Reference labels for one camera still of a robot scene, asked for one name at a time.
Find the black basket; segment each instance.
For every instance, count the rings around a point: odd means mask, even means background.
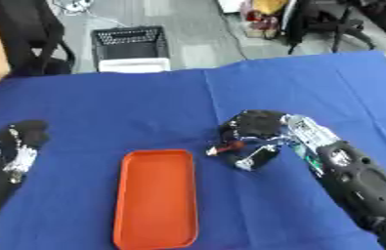
[[[168,43],[162,26],[99,29],[92,31],[91,37],[97,69],[103,60],[169,59]]]

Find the table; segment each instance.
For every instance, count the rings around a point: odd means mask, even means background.
[[[12,79],[0,84],[0,127],[44,119],[51,141],[0,211],[0,249],[114,249],[118,161],[150,148],[194,155],[192,249],[380,249],[289,149],[256,173],[203,154],[218,124],[250,108],[311,116],[386,168],[386,58],[378,52]]]

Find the orange tray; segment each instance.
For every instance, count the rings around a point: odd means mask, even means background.
[[[121,249],[187,247],[197,237],[193,156],[140,150],[122,160],[113,241]]]

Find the cable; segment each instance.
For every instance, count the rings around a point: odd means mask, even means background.
[[[108,18],[105,18],[105,17],[100,17],[100,16],[97,16],[95,14],[93,14],[92,12],[89,11],[89,8],[86,9],[86,14],[91,17],[91,18],[94,18],[94,19],[99,19],[99,20],[103,20],[103,21],[109,21],[109,22],[113,22],[115,23],[116,25],[120,26],[120,27],[127,27],[126,24],[122,23],[122,22],[119,22],[119,21],[116,21],[116,20],[112,20],[112,19],[108,19]]]
[[[73,0],[71,4],[68,4],[68,5],[64,5],[63,3],[59,3],[58,0],[53,0],[53,5],[61,8],[61,10],[64,12],[65,15],[67,16],[77,16],[77,15],[81,15],[81,14],[87,14],[89,17],[93,18],[93,19],[99,19],[99,20],[102,20],[102,21],[108,21],[108,22],[112,22],[112,23],[115,23],[116,25],[118,26],[121,26],[121,27],[127,27],[126,24],[122,23],[122,22],[119,22],[119,21],[116,21],[116,20],[112,20],[112,19],[108,19],[108,18],[104,18],[104,17],[100,17],[100,16],[97,16],[95,14],[93,14],[91,11],[89,11],[89,8],[90,6],[92,5],[83,5],[82,4],[82,1],[85,1],[85,0]],[[69,9],[69,6],[70,5],[79,5],[79,9],[78,10],[75,10],[75,11],[71,11]]]
[[[238,37],[233,33],[232,29],[231,29],[231,24],[229,23],[228,19],[224,16],[223,13],[220,13],[220,18],[223,20],[223,22],[225,23],[225,28],[226,28],[226,31],[228,31],[228,33],[234,38],[234,40],[236,41],[236,49],[238,50],[239,54],[241,55],[241,57],[244,59],[244,60],[250,60],[250,58],[248,58],[244,51],[242,50],[242,45],[241,45],[241,41],[239,41]]]

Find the floor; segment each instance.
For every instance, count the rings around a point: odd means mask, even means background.
[[[57,0],[63,4],[70,1]],[[322,8],[341,13],[341,7],[335,4],[323,3]],[[241,61],[243,56],[237,49],[238,41],[249,59],[287,57],[288,47],[277,40],[245,37],[239,16],[223,16],[216,0],[95,0],[91,8],[92,16],[66,16],[56,6],[53,6],[53,10],[67,28],[66,42],[79,56],[76,72],[95,70],[91,30],[116,27],[117,22],[126,26],[163,25],[173,69],[217,67]],[[355,17],[365,21],[365,33],[375,41],[378,50],[386,53],[386,33],[361,14],[355,13]],[[293,55],[329,53],[330,44],[327,37],[312,34]],[[365,46],[349,38],[343,42],[341,50],[365,50]]]

